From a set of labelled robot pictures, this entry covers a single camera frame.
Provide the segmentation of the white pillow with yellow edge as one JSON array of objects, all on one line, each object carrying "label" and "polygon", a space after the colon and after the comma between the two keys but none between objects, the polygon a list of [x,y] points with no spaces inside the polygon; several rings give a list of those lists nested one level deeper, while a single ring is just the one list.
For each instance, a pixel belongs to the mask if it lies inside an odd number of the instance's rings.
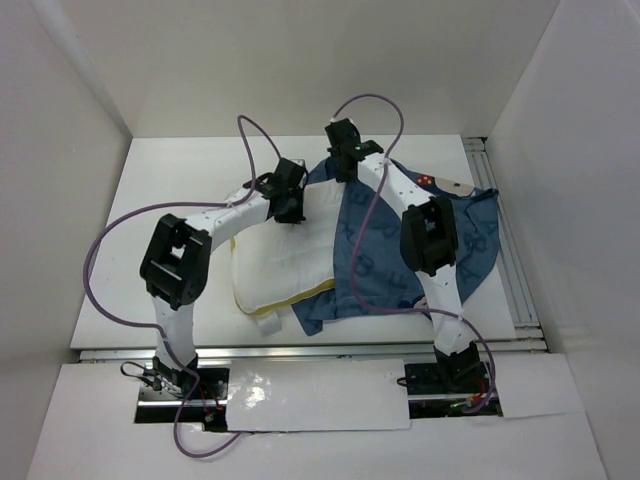
[{"label": "white pillow with yellow edge", "polygon": [[335,286],[333,253],[344,186],[315,183],[304,191],[299,224],[269,219],[231,239],[235,304],[262,336],[282,329],[278,311]]}]

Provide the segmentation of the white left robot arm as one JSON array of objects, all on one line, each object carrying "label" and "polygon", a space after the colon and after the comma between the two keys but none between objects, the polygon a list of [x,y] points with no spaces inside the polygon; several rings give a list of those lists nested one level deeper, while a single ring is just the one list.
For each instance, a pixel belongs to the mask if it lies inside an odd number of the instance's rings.
[{"label": "white left robot arm", "polygon": [[207,284],[211,253],[269,219],[299,224],[308,170],[302,160],[279,160],[275,171],[248,181],[220,206],[185,218],[162,216],[140,267],[160,326],[153,369],[176,399],[197,387],[194,304]]}]

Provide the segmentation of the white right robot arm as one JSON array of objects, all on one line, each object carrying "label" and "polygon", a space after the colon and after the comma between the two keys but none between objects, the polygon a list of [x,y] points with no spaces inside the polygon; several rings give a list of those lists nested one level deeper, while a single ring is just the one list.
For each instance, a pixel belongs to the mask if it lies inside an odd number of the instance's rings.
[{"label": "white right robot arm", "polygon": [[378,143],[362,140],[351,120],[332,120],[325,133],[336,180],[359,181],[375,191],[361,229],[367,228],[379,200],[400,219],[399,252],[419,280],[427,302],[425,310],[408,310],[431,318],[436,379],[444,390],[460,391],[479,366],[480,356],[475,334],[462,314],[456,281],[458,238],[451,201],[422,189]]}]

